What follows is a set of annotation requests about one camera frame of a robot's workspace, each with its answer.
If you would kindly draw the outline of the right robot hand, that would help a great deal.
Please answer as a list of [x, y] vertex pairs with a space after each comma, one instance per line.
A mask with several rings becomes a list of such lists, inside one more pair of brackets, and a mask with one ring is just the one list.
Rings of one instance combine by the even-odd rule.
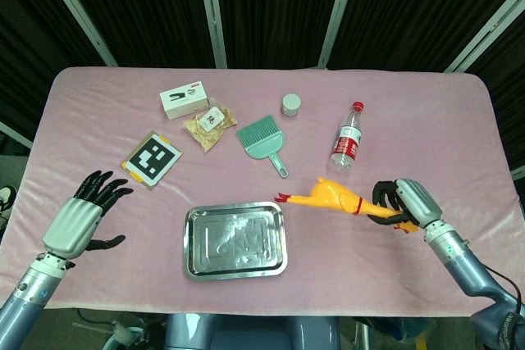
[[387, 208], [389, 202], [394, 211], [400, 211], [387, 218], [379, 215], [368, 217], [381, 225], [411, 224], [426, 229], [430, 224], [441, 220], [442, 210], [429, 192], [415, 180], [397, 179], [379, 181], [372, 190], [372, 203], [376, 207]]

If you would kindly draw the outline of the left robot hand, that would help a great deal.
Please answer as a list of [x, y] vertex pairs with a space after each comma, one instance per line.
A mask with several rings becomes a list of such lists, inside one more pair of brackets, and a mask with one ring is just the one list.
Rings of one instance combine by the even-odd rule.
[[127, 180], [114, 179], [113, 172], [96, 170], [80, 184], [73, 197], [59, 209], [43, 236], [48, 252], [64, 260], [73, 260], [86, 251], [108, 250], [126, 240], [119, 234], [112, 239], [95, 239], [101, 220], [116, 202], [133, 193]]

